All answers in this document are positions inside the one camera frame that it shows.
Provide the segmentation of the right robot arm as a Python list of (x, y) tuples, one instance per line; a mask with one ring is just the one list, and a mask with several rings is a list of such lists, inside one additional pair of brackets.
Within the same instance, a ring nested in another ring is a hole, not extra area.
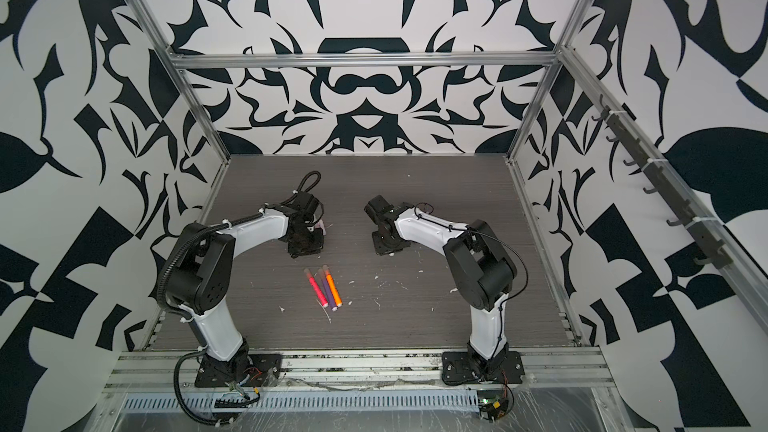
[(375, 252), (387, 255), (418, 243), (442, 255), (455, 288), (469, 304), (471, 333), (465, 352), (441, 355), (441, 380), (448, 386), (480, 383), (519, 384), (524, 368), (521, 356), (510, 349), (506, 337), (506, 306), (514, 297), (518, 274), (512, 251), (486, 222), (455, 223), (422, 208), (393, 205), (382, 196), (364, 208), (376, 225)]

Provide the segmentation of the orange marker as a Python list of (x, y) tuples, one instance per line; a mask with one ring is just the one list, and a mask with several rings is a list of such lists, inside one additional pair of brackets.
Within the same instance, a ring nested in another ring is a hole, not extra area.
[(340, 295), (333, 281), (330, 269), (327, 265), (324, 265), (322, 267), (322, 272), (324, 274), (325, 284), (327, 286), (327, 292), (329, 293), (329, 301), (331, 303), (332, 310), (336, 311), (339, 307), (342, 306), (343, 301), (340, 298)]

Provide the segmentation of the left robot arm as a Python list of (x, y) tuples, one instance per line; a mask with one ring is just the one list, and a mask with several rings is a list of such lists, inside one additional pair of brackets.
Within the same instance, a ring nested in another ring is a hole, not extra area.
[(183, 413), (192, 421), (222, 427), (232, 416), (211, 413), (202, 416), (182, 395), (180, 373), (185, 362), (195, 359), (203, 371), (211, 372), (219, 384), (240, 392), (244, 405), (260, 399), (259, 393), (242, 391), (252, 367), (249, 346), (236, 328), (226, 304), (235, 258), (272, 241), (284, 242), (292, 258), (313, 255), (324, 246), (320, 226), (323, 204), (312, 194), (322, 175), (308, 172), (291, 195), (266, 204), (251, 216), (224, 219), (214, 225), (192, 222), (185, 226), (157, 275), (155, 300), (166, 313), (190, 325), (198, 349), (184, 354), (174, 366), (172, 385)]

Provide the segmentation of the purple marker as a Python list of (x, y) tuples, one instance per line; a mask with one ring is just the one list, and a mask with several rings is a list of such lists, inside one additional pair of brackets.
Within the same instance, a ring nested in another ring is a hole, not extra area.
[(322, 269), (319, 269), (316, 275), (316, 279), (318, 280), (321, 289), (325, 295), (325, 298), (327, 299), (327, 302), (329, 304), (329, 307), (332, 311), (337, 311), (338, 307), (336, 305), (335, 298), (333, 296), (332, 290), (330, 288), (329, 283), (327, 282), (327, 278), (325, 275), (325, 272)]

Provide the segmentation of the red marker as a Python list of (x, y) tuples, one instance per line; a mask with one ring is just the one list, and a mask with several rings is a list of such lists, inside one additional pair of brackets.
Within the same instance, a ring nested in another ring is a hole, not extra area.
[(329, 306), (329, 301), (326, 298), (323, 289), (320, 287), (318, 282), (316, 281), (314, 275), (311, 273), (311, 271), (308, 268), (304, 269), (304, 273), (315, 293), (316, 299), (321, 307), (327, 308)]

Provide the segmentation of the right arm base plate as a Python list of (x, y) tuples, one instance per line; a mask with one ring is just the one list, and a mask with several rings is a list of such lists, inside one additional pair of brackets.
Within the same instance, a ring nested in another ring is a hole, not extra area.
[(521, 384), (525, 375), (521, 355), (506, 349), (490, 360), (473, 351), (443, 352), (441, 364), (441, 380), (448, 386)]

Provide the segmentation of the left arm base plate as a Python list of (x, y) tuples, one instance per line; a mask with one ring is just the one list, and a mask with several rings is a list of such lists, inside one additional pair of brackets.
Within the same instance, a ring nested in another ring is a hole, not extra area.
[(277, 353), (244, 353), (228, 362), (205, 355), (194, 382), (197, 388), (225, 387), (237, 382), (243, 387), (267, 385), (280, 377), (283, 356)]

